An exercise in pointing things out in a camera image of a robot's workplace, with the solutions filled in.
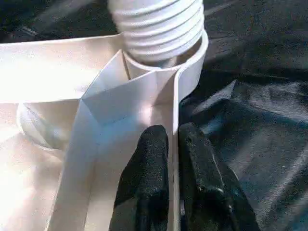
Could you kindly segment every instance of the white plastic box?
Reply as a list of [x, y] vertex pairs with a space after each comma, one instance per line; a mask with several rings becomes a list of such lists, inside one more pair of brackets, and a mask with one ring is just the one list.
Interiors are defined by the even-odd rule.
[[180, 229], [178, 106], [197, 86], [207, 47], [204, 31], [185, 63], [160, 69], [110, 46], [113, 57], [79, 102], [47, 231], [107, 231], [119, 177], [141, 133], [156, 124], [169, 138], [168, 230]]

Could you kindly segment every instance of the black fabric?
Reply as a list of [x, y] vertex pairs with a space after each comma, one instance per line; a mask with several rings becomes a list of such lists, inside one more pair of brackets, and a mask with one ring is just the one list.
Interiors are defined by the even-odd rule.
[[169, 207], [168, 137], [163, 126], [147, 128], [122, 172], [110, 231], [166, 231]]
[[204, 70], [181, 102], [234, 170], [263, 231], [308, 227], [308, 83]]
[[187, 230], [260, 230], [234, 172], [194, 124], [179, 128], [179, 161]]

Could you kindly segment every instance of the white plastic part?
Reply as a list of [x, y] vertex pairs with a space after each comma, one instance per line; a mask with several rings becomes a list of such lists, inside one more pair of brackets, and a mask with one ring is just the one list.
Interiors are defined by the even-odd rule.
[[185, 53], [202, 36], [202, 0], [109, 0], [127, 51], [138, 62], [159, 62]]
[[[115, 76], [106, 71], [111, 63], [106, 65], [80, 100], [47, 231], [107, 231], [119, 177], [141, 133], [156, 124], [166, 128], [169, 138], [168, 230], [180, 230], [179, 102], [197, 86], [207, 46], [203, 31], [199, 49], [184, 64], [148, 67], [125, 83], [117, 78], [107, 90], [100, 83]], [[113, 60], [121, 56], [117, 52]], [[134, 65], [133, 73], [141, 67]]]

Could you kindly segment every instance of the black cloth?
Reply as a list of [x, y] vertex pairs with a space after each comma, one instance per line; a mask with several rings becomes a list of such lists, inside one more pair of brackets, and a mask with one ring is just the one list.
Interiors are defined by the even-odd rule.
[[263, 231], [308, 227], [308, 82], [204, 70], [181, 102], [234, 170]]

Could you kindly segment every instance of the white ribbed hose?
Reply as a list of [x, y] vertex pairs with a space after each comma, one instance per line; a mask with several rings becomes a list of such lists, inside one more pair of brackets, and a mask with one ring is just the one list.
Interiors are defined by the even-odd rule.
[[109, 0], [109, 10], [138, 62], [160, 62], [188, 51], [202, 36], [202, 0]]

